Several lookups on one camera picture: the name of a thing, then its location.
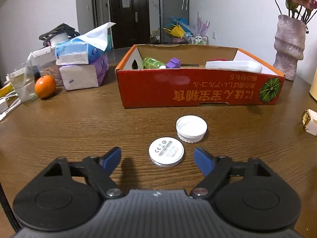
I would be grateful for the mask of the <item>white ribbed bottle cap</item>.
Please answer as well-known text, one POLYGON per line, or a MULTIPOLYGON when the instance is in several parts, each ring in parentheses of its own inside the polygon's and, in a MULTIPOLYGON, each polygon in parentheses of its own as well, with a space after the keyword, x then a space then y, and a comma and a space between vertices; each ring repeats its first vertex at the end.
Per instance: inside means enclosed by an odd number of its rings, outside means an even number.
POLYGON ((196 115, 185 115, 176 121, 178 137, 186 143, 201 141, 207 132, 207 123, 196 115))

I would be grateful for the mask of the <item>clear food container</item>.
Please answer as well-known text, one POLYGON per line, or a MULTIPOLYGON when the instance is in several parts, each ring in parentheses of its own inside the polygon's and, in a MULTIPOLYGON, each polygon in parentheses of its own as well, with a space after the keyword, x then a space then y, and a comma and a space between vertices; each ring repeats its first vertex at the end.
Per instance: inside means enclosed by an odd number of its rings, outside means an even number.
POLYGON ((55 79, 56 86, 63 86, 59 66, 56 65, 55 47, 48 46, 31 52, 27 61, 35 63, 40 76, 52 76, 55 79))

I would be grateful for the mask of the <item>purple plastic jar lid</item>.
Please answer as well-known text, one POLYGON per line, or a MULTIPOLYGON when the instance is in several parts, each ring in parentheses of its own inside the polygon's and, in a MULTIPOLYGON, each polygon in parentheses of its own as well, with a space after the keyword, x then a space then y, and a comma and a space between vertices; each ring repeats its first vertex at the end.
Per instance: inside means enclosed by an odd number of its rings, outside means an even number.
POLYGON ((178 69, 181 67, 181 62, 177 58, 172 58, 165 64, 168 69, 178 69))

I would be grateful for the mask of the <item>yellow snack packet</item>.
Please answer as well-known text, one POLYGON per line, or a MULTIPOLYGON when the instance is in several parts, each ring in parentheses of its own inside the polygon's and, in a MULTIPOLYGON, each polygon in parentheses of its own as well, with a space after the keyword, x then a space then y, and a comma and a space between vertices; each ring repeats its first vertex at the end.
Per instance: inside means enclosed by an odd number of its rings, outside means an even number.
POLYGON ((11 83, 5 84, 3 88, 0 89, 0 97, 5 97, 8 93, 14 91, 14 88, 11 83))

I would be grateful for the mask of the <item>white translucent plastic box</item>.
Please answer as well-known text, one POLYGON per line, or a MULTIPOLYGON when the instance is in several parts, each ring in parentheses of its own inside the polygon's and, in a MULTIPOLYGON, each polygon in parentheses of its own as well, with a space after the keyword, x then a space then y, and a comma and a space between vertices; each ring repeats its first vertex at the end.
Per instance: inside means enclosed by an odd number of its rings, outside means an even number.
POLYGON ((259 74, 262 72, 262 65, 253 61, 208 61, 206 69, 243 71, 259 74))

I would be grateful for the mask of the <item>blue tissue pack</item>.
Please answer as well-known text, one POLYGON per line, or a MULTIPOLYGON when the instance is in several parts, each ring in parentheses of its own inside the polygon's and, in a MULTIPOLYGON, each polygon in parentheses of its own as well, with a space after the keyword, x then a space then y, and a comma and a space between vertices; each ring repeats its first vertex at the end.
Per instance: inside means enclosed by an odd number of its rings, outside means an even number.
POLYGON ((84 35, 59 43, 55 47, 56 64, 86 65, 108 53, 112 49, 112 38, 108 35, 108 30, 114 25, 115 23, 108 22, 84 35))

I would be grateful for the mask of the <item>orange cardboard box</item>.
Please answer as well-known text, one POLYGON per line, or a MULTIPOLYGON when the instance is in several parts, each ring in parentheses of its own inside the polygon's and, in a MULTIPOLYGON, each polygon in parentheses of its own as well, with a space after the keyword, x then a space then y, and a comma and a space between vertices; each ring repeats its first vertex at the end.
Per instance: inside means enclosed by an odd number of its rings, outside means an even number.
POLYGON ((273 66, 240 48, 208 45, 134 45, 116 67, 124 108, 227 105, 273 105, 285 76, 273 66), (181 62, 178 69, 144 69, 143 59, 181 62), (259 74, 206 69, 215 59, 253 61, 262 65, 259 74))

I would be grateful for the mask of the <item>orange fruit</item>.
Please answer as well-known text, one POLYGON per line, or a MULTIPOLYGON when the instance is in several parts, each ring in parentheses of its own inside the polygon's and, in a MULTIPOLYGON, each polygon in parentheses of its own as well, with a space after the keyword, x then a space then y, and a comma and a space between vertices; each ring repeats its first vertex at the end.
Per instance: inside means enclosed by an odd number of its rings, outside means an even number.
POLYGON ((34 90, 40 99, 51 97, 56 90, 55 79, 50 75, 40 77, 35 83, 34 90))

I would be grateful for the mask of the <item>cream lamp shade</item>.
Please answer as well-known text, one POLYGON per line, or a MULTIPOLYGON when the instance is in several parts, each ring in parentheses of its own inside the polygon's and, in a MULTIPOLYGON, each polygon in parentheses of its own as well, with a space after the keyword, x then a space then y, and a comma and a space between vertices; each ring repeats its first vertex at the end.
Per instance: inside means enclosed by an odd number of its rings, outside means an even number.
POLYGON ((317 101, 317 69, 314 74, 314 79, 311 84, 309 94, 312 96, 312 98, 314 98, 317 101))

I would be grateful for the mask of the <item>white round flat disc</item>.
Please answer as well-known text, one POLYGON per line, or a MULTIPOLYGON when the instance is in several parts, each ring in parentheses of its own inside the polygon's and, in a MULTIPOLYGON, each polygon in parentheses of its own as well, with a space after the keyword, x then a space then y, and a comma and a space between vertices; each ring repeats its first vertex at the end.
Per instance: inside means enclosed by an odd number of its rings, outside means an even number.
POLYGON ((149 146, 149 157, 152 162, 162 168, 178 165, 184 156, 184 147, 180 141, 171 137, 162 137, 149 146))

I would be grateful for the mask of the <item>white toothpick box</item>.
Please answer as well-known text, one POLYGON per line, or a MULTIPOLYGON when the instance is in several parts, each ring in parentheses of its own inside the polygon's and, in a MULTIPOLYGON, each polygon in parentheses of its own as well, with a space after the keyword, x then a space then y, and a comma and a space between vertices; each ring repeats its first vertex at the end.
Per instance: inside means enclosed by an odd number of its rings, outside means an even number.
POLYGON ((301 121, 307 133, 317 136, 317 113, 315 111, 305 110, 301 116, 301 121))

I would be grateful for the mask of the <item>dark wooden door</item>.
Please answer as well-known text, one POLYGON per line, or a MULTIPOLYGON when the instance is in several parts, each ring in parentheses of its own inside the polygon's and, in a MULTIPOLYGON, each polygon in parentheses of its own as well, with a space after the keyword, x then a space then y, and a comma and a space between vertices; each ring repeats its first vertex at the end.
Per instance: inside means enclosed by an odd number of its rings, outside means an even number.
POLYGON ((115 49, 150 42, 149 0, 110 0, 115 49))

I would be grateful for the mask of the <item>green spray bottle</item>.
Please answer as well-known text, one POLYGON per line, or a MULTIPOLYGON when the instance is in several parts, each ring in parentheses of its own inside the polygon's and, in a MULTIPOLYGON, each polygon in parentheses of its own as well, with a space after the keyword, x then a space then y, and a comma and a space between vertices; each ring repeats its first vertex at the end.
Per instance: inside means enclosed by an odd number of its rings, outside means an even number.
POLYGON ((167 66, 155 58, 146 57, 143 59, 143 68, 144 69, 166 69, 167 66))

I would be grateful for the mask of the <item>pink textured vase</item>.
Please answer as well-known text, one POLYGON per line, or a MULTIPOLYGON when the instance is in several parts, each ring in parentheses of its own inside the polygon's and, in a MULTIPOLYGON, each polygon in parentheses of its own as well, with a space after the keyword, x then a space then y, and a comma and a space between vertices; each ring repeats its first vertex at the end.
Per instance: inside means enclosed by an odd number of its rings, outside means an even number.
POLYGON ((293 81, 296 77, 298 61, 304 59, 305 40, 305 23, 284 14, 278 16, 274 42, 276 58, 273 66, 287 80, 293 81))

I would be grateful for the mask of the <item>black headset on container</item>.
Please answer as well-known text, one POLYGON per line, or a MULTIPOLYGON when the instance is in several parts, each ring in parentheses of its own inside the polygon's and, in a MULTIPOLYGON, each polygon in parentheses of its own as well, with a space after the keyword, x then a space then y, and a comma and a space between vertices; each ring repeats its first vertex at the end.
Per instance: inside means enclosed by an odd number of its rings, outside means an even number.
POLYGON ((42 41, 44 47, 54 47, 57 44, 67 41, 71 38, 79 36, 79 32, 73 27, 63 23, 49 32, 46 32, 39 36, 39 40, 42 41))

